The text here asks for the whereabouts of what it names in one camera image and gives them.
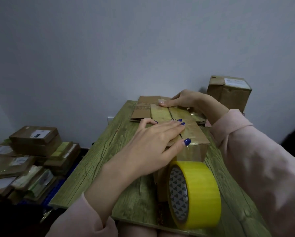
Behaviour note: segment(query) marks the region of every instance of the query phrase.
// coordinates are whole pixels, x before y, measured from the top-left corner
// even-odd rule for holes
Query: blue nail polish
[[[185,142],[185,146],[188,146],[188,145],[190,144],[191,141],[192,141],[192,140],[189,139],[189,138],[187,138],[186,140],[184,140],[184,142]]]

